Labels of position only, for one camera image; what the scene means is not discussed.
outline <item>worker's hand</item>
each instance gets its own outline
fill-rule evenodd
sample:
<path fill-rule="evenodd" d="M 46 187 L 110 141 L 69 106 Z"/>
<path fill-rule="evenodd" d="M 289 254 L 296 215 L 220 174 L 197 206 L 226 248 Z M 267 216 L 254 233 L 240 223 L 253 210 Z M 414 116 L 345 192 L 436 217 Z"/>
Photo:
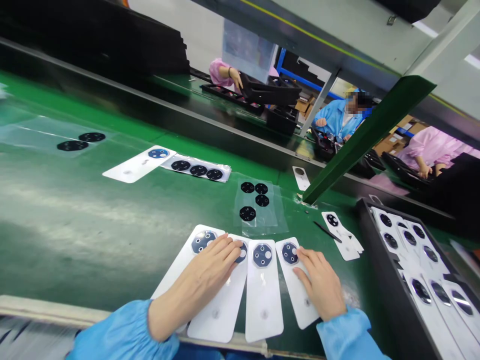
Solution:
<path fill-rule="evenodd" d="M 323 128 L 324 126 L 327 126 L 327 119 L 322 117 L 321 119 L 317 119 L 315 122 L 315 125 L 318 126 L 319 128 Z"/>
<path fill-rule="evenodd" d="M 429 174 L 431 174 L 432 172 L 433 169 L 426 164 L 422 164 L 418 168 L 418 175 L 420 175 L 422 179 L 427 179 L 429 177 Z"/>
<path fill-rule="evenodd" d="M 242 84 L 242 79 L 240 78 L 240 73 L 234 67 L 230 68 L 230 78 L 233 80 L 233 83 L 235 84 L 237 89 L 243 89 L 244 88 L 244 85 Z"/>
<path fill-rule="evenodd" d="M 321 252 L 305 250 L 303 247 L 297 251 L 298 258 L 305 265 L 311 281 L 298 267 L 293 272 L 305 286 L 310 301 L 315 306 L 318 314 L 324 322 L 327 322 L 347 312 L 342 285 L 335 271 L 325 260 Z"/>
<path fill-rule="evenodd" d="M 157 341 L 166 340 L 197 315 L 220 291 L 240 256 L 241 241 L 217 237 L 193 258 L 171 288 L 148 310 L 148 327 Z"/>

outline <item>clear plastic bag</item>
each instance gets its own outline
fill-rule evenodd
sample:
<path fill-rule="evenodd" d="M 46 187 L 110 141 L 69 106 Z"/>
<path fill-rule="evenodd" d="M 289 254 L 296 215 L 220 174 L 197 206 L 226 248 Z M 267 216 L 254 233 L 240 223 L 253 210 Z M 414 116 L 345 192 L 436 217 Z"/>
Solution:
<path fill-rule="evenodd" d="M 86 134 L 101 134 L 103 139 L 94 141 Z M 0 126 L 0 143 L 28 150 L 74 158 L 95 148 L 114 134 L 97 129 L 63 122 L 45 116 Z"/>
<path fill-rule="evenodd" d="M 221 183 L 226 183 L 232 173 L 228 165 L 203 161 L 195 157 L 176 154 L 160 165 L 167 170 L 190 174 L 198 178 L 205 178 Z"/>
<path fill-rule="evenodd" d="M 275 44 L 227 19 L 223 23 L 222 60 L 267 83 Z"/>
<path fill-rule="evenodd" d="M 245 183 L 247 186 L 251 184 L 253 191 L 246 189 L 249 192 L 245 192 L 242 189 Z M 262 189 L 263 186 L 267 188 L 266 192 Z M 255 217 L 252 220 L 244 220 L 241 217 L 241 212 L 245 211 L 246 207 L 254 209 Z M 241 177 L 238 180 L 233 207 L 233 225 L 241 227 L 242 235 L 246 237 L 287 233 L 289 228 L 285 221 L 280 187 L 268 181 Z"/>

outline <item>factory workbench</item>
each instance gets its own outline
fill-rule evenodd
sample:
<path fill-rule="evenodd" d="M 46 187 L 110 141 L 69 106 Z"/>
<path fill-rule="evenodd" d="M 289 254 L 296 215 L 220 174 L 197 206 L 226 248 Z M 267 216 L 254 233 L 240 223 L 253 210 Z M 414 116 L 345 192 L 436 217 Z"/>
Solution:
<path fill-rule="evenodd" d="M 108 103 L 92 105 L 7 72 L 0 72 L 0 83 L 12 95 L 0 103 L 0 125 L 31 113 L 115 133 L 75 158 L 0 143 L 0 294 L 107 311 L 147 299 L 197 224 L 241 235 L 232 209 L 238 179 L 249 176 L 281 188 L 289 230 L 259 239 L 295 236 L 305 248 L 322 251 L 342 282 L 347 302 L 367 313 L 380 349 L 396 358 L 397 345 L 373 274 L 375 259 L 364 252 L 345 262 L 334 241 L 313 223 L 320 221 L 321 212 L 335 211 L 362 242 L 354 213 L 356 198 L 329 190 L 318 201 L 318 209 L 307 208 L 297 201 L 291 168 L 265 166 L 221 145 L 207 145 L 122 115 Z M 227 183 L 162 168 L 132 184 L 102 176 L 155 144 L 230 165 L 233 172 Z M 446 247 L 449 239 L 472 245 L 427 226 Z M 282 335 L 267 339 L 269 350 L 305 358 L 324 356 L 315 326 L 298 328 L 281 271 L 279 279 L 285 326 Z M 245 309 L 244 291 L 235 326 L 239 333 L 245 331 Z"/>

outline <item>blue frame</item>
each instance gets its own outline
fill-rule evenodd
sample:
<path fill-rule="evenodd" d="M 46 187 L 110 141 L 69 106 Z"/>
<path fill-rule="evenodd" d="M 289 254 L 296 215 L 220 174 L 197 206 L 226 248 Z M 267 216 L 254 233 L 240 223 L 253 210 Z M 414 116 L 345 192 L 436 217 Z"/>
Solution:
<path fill-rule="evenodd" d="M 285 50 L 284 48 L 281 49 L 280 57 L 278 58 L 278 64 L 276 65 L 276 71 L 278 72 L 278 74 L 279 75 L 280 74 L 285 74 L 285 75 L 291 77 L 292 79 L 295 79 L 298 82 L 300 82 L 302 84 L 305 84 L 305 85 L 308 85 L 309 87 L 321 92 L 322 91 L 321 86 L 318 86 L 317 84 L 314 84 L 313 82 L 308 81 L 308 80 L 304 79 L 303 77 L 298 76 L 298 75 L 294 74 L 293 72 L 291 72 L 291 71 L 282 67 L 282 65 L 284 64 L 284 59 L 285 59 L 285 53 L 286 52 L 287 52 L 287 50 Z M 328 96 L 331 97 L 331 98 L 334 98 L 335 100 L 345 100 L 345 98 L 343 98 L 341 96 L 338 96 L 337 94 L 334 94 L 333 92 L 329 92 Z"/>

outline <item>green metal bar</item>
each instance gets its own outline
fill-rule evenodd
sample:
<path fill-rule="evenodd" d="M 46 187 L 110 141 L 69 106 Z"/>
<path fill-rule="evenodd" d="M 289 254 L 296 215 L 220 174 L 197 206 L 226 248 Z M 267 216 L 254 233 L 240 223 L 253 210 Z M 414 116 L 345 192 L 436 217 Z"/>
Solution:
<path fill-rule="evenodd" d="M 313 204 L 435 87 L 435 84 L 418 75 L 401 77 L 341 151 L 305 190 L 303 201 Z"/>

